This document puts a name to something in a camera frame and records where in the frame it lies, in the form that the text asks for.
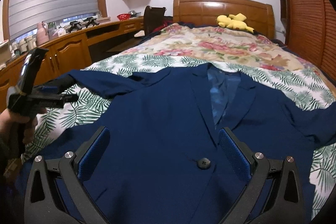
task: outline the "wooden wardrobe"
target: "wooden wardrobe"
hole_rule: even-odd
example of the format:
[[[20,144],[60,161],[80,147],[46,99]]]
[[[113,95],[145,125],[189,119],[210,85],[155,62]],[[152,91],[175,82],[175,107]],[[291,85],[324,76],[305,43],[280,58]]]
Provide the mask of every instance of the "wooden wardrobe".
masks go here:
[[[283,7],[285,3],[288,48],[336,80],[336,11],[329,0],[287,0]]]

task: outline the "chair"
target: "chair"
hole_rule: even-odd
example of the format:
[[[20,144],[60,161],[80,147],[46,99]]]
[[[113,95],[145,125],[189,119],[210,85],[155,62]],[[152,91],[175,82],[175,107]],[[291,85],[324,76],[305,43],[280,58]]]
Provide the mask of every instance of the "chair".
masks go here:
[[[143,28],[145,35],[153,32],[154,29],[163,25],[166,7],[158,8],[147,6],[143,14]]]

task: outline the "human hand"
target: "human hand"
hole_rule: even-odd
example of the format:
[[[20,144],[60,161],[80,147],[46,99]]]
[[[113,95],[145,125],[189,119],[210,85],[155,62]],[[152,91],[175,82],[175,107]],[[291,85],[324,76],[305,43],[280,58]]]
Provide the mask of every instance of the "human hand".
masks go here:
[[[41,108],[38,113],[44,114],[47,110],[45,108]],[[33,141],[35,128],[38,124],[37,118],[30,119],[29,117],[24,117],[18,113],[11,112],[8,108],[6,108],[0,114],[0,136],[4,142],[8,142],[11,128],[14,123],[25,123],[26,129],[24,132],[23,143],[28,144]]]

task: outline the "metal screw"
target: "metal screw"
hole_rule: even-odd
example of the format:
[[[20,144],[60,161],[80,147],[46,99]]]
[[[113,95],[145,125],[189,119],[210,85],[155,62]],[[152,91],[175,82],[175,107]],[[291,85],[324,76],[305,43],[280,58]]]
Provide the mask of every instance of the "metal screw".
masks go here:
[[[74,155],[74,153],[73,153],[72,151],[69,151],[69,152],[66,152],[66,153],[65,153],[65,157],[66,157],[67,159],[72,158],[73,155]]]
[[[287,160],[288,160],[289,162],[293,162],[293,161],[294,161],[294,158],[291,157],[291,156],[288,156],[288,157],[287,157]]]
[[[262,158],[264,158],[264,155],[263,155],[263,153],[261,153],[261,152],[257,152],[257,153],[255,153],[254,154],[255,155],[255,157],[257,158],[257,159],[262,159]]]
[[[37,156],[36,158],[35,158],[35,161],[36,162],[39,162],[39,161],[41,161],[42,160],[42,156]]]

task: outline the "floral blanket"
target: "floral blanket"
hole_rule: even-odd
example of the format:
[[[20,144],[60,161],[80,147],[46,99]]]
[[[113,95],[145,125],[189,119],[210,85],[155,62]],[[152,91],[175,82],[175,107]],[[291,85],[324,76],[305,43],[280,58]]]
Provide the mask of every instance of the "floral blanket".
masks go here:
[[[161,34],[124,52],[189,56],[270,70],[303,69],[301,58],[284,51],[263,35],[221,27],[190,29],[174,23]]]
[[[208,62],[188,56],[127,54],[116,55],[91,65],[86,70],[97,70],[129,76],[133,72],[157,72],[166,67],[198,66]],[[335,101],[334,96],[321,78],[310,68],[295,71],[272,71],[240,64],[211,61],[221,70],[242,71],[253,80],[271,88],[279,89],[304,110],[327,108]],[[39,125],[33,143],[27,145],[22,156],[25,161],[55,140],[66,128],[92,123],[103,114],[110,101],[74,85],[66,93],[77,93],[78,102],[66,104],[64,109],[48,109],[39,115]],[[314,217],[328,198],[336,182],[336,144],[314,152],[310,170],[310,182],[316,185],[313,203]]]

